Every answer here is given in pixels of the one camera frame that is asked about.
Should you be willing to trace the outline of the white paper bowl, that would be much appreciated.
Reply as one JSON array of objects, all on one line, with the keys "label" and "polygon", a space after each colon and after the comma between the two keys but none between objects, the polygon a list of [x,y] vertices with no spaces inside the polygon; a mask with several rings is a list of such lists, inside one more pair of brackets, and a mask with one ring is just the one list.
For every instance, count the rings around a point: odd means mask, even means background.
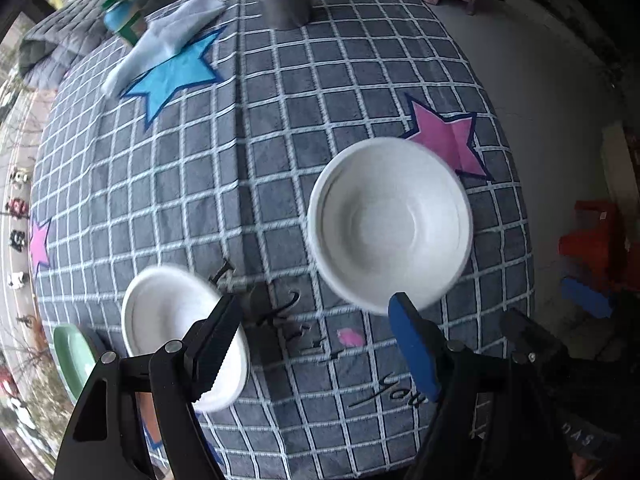
[{"label": "white paper bowl", "polygon": [[307,212],[312,258],[349,304],[384,315],[396,292],[436,304],[470,258],[473,217],[444,160],[405,139],[363,140],[321,171]]},{"label": "white paper bowl", "polygon": [[[153,353],[167,341],[181,339],[207,318],[221,292],[199,276],[173,264],[149,266],[128,285],[122,302],[122,333],[130,356]],[[244,330],[239,328],[213,387],[194,403],[199,413],[231,406],[243,391],[250,364]]]}]

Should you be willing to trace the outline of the red plastic stool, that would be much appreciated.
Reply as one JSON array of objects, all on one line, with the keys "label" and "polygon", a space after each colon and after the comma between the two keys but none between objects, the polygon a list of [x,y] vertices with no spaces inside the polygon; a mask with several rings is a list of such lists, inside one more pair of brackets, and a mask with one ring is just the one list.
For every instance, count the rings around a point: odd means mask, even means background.
[{"label": "red plastic stool", "polygon": [[578,228],[560,237],[558,252],[582,267],[589,285],[604,292],[623,260],[620,208],[612,200],[576,200],[574,211]]}]

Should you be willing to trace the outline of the green square plate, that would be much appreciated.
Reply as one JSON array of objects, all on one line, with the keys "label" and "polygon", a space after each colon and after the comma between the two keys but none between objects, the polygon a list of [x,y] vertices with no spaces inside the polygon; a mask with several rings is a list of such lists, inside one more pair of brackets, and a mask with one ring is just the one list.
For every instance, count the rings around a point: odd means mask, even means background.
[{"label": "green square plate", "polygon": [[104,351],[104,343],[99,336],[85,326],[62,324],[53,330],[54,358],[73,404],[79,399]]}]

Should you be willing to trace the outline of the grey checked tablecloth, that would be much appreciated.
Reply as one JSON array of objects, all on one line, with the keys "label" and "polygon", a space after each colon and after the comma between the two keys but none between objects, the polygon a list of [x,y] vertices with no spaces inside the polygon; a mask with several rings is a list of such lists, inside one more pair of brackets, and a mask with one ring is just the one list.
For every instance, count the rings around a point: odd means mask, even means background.
[{"label": "grey checked tablecloth", "polygon": [[422,0],[314,0],[311,22],[270,29],[231,0],[213,24],[212,84],[177,91],[153,120],[141,96],[100,91],[125,55],[115,38],[66,73],[44,129],[32,211],[51,261],[36,293],[44,328],[90,328],[126,350],[131,280],[175,263],[252,294],[252,365],[239,399],[200,418],[235,479],[356,478],[408,464],[433,405],[416,392],[385,318],[337,297],[306,239],[314,181],[340,151],[401,136],[414,104],[476,119],[488,179],[466,177],[474,220],[460,281],[426,310],[469,348],[503,356],[503,310],[533,309],[527,214],[488,95]]}]

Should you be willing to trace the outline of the grey quilted cushion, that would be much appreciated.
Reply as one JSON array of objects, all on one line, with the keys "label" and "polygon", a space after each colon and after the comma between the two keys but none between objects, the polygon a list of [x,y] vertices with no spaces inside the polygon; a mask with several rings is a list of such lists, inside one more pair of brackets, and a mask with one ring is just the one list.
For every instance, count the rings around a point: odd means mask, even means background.
[{"label": "grey quilted cushion", "polygon": [[[103,23],[104,0],[73,0],[35,24],[18,47],[18,72],[27,87],[55,90],[66,72],[112,33]],[[144,15],[175,0],[131,0]]]}]

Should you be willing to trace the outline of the white folded cloth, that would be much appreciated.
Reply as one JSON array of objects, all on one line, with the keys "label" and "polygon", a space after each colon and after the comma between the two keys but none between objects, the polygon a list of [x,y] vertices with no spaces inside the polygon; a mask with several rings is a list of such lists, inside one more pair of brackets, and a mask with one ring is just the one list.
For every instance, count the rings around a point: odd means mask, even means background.
[{"label": "white folded cloth", "polygon": [[225,8],[222,0],[189,0],[175,12],[152,21],[138,43],[107,75],[101,87],[104,96],[119,96],[137,77],[176,56]]}]

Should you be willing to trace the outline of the green blue bottle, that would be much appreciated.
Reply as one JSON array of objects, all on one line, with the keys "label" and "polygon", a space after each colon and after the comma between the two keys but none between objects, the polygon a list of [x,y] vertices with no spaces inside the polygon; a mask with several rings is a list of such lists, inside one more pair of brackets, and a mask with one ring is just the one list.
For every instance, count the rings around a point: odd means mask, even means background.
[{"label": "green blue bottle", "polygon": [[105,27],[133,48],[146,32],[146,21],[139,8],[130,0],[105,0],[102,8]]}]

